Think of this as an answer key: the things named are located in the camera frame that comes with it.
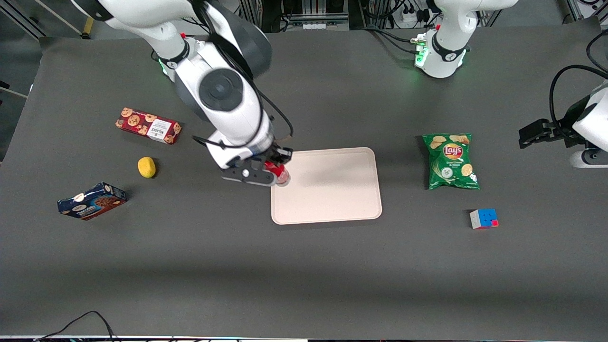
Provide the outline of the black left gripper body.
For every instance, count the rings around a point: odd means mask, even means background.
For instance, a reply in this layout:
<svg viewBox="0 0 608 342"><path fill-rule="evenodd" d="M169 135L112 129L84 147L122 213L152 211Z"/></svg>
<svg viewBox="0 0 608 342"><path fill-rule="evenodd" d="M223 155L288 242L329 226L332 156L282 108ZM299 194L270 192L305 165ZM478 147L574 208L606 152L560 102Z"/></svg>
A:
<svg viewBox="0 0 608 342"><path fill-rule="evenodd" d="M565 147L580 145L580 135L572 128L571 121L560 119L556 123L541 119L541 135L539 142L554 142L563 140Z"/></svg>

